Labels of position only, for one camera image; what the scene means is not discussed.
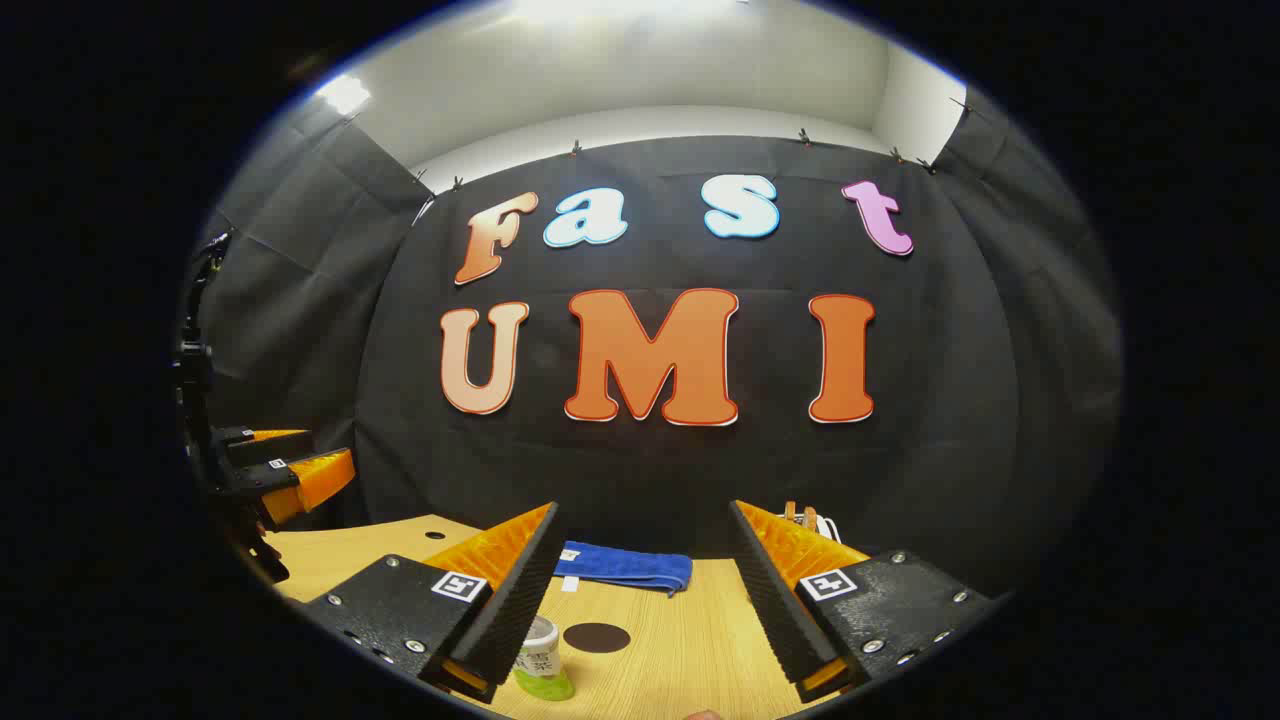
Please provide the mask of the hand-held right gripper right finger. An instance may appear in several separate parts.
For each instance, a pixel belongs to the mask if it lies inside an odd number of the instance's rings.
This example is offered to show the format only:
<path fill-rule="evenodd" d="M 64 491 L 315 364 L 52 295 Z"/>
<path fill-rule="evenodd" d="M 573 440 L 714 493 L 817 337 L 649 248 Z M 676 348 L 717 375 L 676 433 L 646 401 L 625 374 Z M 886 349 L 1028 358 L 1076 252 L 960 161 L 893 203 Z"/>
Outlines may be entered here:
<path fill-rule="evenodd" d="M 919 553 L 868 555 L 741 500 L 733 561 L 800 701 L 905 673 L 998 606 Z"/>

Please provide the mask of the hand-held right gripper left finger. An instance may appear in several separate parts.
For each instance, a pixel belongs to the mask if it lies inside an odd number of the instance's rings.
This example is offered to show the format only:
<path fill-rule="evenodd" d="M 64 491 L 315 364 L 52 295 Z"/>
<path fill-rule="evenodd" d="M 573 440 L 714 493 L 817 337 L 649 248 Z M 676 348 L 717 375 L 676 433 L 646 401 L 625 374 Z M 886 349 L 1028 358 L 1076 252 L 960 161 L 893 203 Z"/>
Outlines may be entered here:
<path fill-rule="evenodd" d="M 516 665 L 562 548 L 561 509 L 549 502 L 426 560 L 388 553 L 303 612 L 402 676 L 488 703 Z"/>

